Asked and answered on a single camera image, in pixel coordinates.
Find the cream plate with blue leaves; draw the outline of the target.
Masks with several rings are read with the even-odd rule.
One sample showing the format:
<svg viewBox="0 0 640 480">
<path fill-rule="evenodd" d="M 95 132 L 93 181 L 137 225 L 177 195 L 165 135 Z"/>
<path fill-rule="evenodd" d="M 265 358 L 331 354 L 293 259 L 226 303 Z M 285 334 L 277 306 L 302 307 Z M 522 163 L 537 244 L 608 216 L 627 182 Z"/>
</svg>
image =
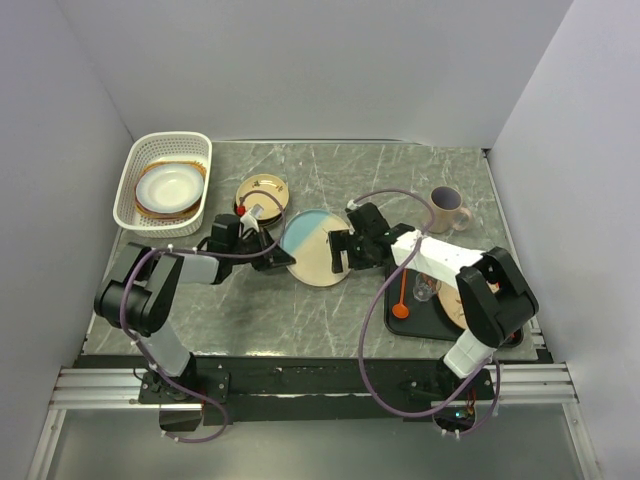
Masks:
<svg viewBox="0 0 640 480">
<path fill-rule="evenodd" d="M 313 287 L 330 287 L 347 277 L 346 254 L 342 254 L 343 271 L 332 271 L 332 254 L 328 234 L 347 230 L 346 221 L 322 209 L 309 209 L 296 215 L 286 228 L 281 248 L 296 263 L 287 269 L 299 281 Z"/>
</svg>

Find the yellow round plate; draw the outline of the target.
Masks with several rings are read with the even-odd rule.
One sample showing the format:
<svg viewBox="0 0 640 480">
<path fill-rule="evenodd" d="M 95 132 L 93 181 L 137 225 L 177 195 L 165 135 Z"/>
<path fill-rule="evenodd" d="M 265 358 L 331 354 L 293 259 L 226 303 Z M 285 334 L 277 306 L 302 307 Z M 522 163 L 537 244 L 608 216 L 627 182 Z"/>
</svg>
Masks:
<svg viewBox="0 0 640 480">
<path fill-rule="evenodd" d="M 272 174 L 257 174 L 240 184 L 235 195 L 235 206 L 242 211 L 241 207 L 248 210 L 259 205 L 262 212 L 258 222 L 266 225 L 281 218 L 289 200 L 289 188 L 284 180 Z"/>
</svg>

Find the pink polka dot plate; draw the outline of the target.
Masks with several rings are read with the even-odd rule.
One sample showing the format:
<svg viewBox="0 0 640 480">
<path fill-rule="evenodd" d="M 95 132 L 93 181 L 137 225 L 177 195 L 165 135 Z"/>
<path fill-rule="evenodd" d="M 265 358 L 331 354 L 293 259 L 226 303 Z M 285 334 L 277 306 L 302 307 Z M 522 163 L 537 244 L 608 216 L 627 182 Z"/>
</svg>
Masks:
<svg viewBox="0 0 640 480">
<path fill-rule="evenodd" d="M 147 218 L 169 220 L 169 219 L 187 218 L 194 215 L 198 211 L 200 204 L 201 204 L 201 201 L 198 200 L 194 204 L 190 205 L 188 208 L 185 208 L 181 211 L 163 213 L 163 212 L 150 210 L 144 207 L 139 201 L 135 201 L 135 209 L 140 215 Z"/>
</svg>

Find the orange woven square plate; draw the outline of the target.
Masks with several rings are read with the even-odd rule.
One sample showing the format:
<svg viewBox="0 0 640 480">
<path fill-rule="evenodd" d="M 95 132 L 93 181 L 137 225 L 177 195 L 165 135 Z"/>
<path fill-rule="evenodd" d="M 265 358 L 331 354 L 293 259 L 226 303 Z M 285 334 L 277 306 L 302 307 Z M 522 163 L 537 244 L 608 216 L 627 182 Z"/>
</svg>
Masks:
<svg viewBox="0 0 640 480">
<path fill-rule="evenodd" d="M 201 163 L 196 162 L 196 161 L 164 161 L 164 162 L 156 162 L 156 163 L 153 163 L 153 164 L 149 165 L 148 167 L 146 167 L 146 168 L 142 171 L 141 175 L 139 176 L 139 178 L 138 178 L 138 180 L 137 180 L 137 182 L 136 182 L 136 185 L 137 185 L 137 183 L 138 183 L 139 179 L 141 178 L 141 176 L 142 176 L 144 173 L 146 173 L 148 170 L 150 170 L 151 168 L 154 168 L 154 167 L 160 166 L 160 165 L 162 165 L 162 164 L 169 164 L 169 163 L 185 163 L 185 164 L 191 164 L 191 165 L 194 165 L 194 166 L 195 166 L 195 167 L 196 167 L 196 168 L 201 172 L 201 174 L 202 174 L 202 175 L 203 175 L 203 177 L 204 177 L 204 188 L 205 188 L 206 168 L 205 168 Z"/>
</svg>

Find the white scalloped paper bowl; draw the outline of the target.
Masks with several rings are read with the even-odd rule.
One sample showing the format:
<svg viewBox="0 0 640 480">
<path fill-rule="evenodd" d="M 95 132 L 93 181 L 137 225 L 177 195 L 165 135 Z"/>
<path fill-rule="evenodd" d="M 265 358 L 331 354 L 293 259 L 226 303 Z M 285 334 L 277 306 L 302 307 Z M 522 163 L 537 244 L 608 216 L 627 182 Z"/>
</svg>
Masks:
<svg viewBox="0 0 640 480">
<path fill-rule="evenodd" d="M 169 163 L 151 168 L 135 188 L 138 203 L 158 214 L 173 214 L 193 206 L 204 192 L 204 177 L 191 164 Z"/>
</svg>

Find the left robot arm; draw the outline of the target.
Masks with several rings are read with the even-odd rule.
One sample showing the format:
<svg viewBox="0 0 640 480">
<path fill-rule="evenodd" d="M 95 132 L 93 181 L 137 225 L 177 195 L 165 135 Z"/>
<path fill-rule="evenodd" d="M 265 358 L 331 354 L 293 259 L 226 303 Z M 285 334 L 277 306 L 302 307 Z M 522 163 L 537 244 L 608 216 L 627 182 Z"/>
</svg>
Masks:
<svg viewBox="0 0 640 480">
<path fill-rule="evenodd" d="M 163 390 L 184 402 L 197 393 L 199 378 L 191 371 L 192 353 L 168 320 L 177 287 L 219 285 L 236 265 L 265 272 L 295 263 L 248 216 L 219 214 L 210 235 L 191 251 L 128 243 L 95 294 L 94 312 L 125 331 L 150 366 L 164 372 Z"/>
</svg>

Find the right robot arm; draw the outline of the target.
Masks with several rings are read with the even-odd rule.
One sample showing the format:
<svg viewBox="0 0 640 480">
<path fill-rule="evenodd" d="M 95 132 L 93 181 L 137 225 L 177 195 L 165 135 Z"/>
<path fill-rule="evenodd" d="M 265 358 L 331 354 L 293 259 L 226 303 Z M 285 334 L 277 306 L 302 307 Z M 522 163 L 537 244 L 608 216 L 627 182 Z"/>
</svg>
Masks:
<svg viewBox="0 0 640 480">
<path fill-rule="evenodd" d="M 467 328 L 444 355 L 439 390 L 460 398 L 472 375 L 539 311 L 539 303 L 511 254 L 479 251 L 437 240 L 400 223 L 394 227 L 368 202 L 347 212 L 352 228 L 328 233 L 331 268 L 343 271 L 386 266 L 424 274 L 457 291 Z"/>
</svg>

